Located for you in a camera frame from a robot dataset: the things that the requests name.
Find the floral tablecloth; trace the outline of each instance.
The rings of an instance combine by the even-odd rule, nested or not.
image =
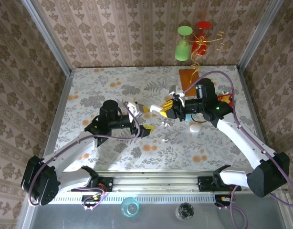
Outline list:
[[[163,87],[165,74],[178,74],[186,67],[129,67],[77,69],[63,115],[56,149],[77,137],[98,115],[102,103],[115,99],[123,112],[123,101],[138,101],[150,107],[163,104],[170,97]],[[236,111],[240,121],[252,132],[253,121],[235,66],[202,66],[199,75],[220,70],[232,79],[235,86]],[[231,92],[228,81],[220,74],[209,76],[216,92]],[[249,167],[239,149],[211,123],[202,123],[199,133],[191,133],[191,122],[165,119],[156,114],[144,114],[140,124],[156,126],[151,136],[130,142],[108,139],[94,151],[83,155],[67,171],[82,165],[98,170],[121,169],[197,169],[213,170],[221,165]],[[130,137],[128,129],[114,130],[114,136]]]

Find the clear glass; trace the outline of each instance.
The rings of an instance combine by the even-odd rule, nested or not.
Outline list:
[[[166,89],[170,89],[171,86],[177,85],[179,74],[166,73],[164,76],[164,86]]]
[[[121,212],[127,217],[135,216],[139,211],[139,203],[134,197],[127,197],[121,203]]]

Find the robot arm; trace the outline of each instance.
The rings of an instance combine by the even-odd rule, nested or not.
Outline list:
[[[199,179],[200,191],[225,191],[234,185],[249,187],[259,197],[264,197],[286,183],[285,178],[277,167],[265,155],[269,153],[283,171],[289,173],[289,157],[284,153],[277,154],[273,149],[261,142],[253,133],[243,126],[238,126],[233,115],[233,109],[226,102],[218,100],[214,84],[210,79],[203,78],[196,84],[197,98],[181,100],[183,94],[175,94],[172,89],[173,99],[165,102],[158,110],[167,118],[180,121],[186,119],[187,114],[202,113],[204,119],[229,137],[248,159],[251,168],[239,169],[223,166],[213,172],[211,179]],[[261,151],[256,143],[262,145]]]
[[[139,117],[148,111],[144,106],[137,103],[128,103],[127,107],[134,117]],[[99,183],[107,183],[106,186],[108,187],[109,183],[112,183],[113,178],[99,177],[89,167],[81,167],[73,172],[64,172],[64,170],[77,158],[104,143],[107,140],[105,136],[111,136],[113,129],[123,128],[130,128],[131,134],[136,135],[138,132],[133,118],[130,118],[128,114],[122,114],[116,101],[105,101],[100,108],[100,114],[74,140],[53,154],[47,155],[42,159],[33,156],[28,161],[21,182],[22,189],[28,193],[31,185],[33,185],[31,197],[40,205],[46,205],[60,192],[79,187],[98,187]],[[141,125],[138,137],[150,135],[153,129],[152,126]],[[32,184],[36,173],[46,163],[50,163],[50,166],[46,165],[40,171],[35,183]]]

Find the wall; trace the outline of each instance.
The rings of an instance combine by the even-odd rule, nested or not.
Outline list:
[[[291,159],[293,181],[293,0],[285,0],[244,72],[267,142]]]
[[[25,7],[0,0],[0,229],[15,228],[22,175],[44,152],[64,81]]]
[[[177,28],[212,22],[204,65],[238,64],[269,0],[34,0],[72,68],[188,65],[174,58]]]

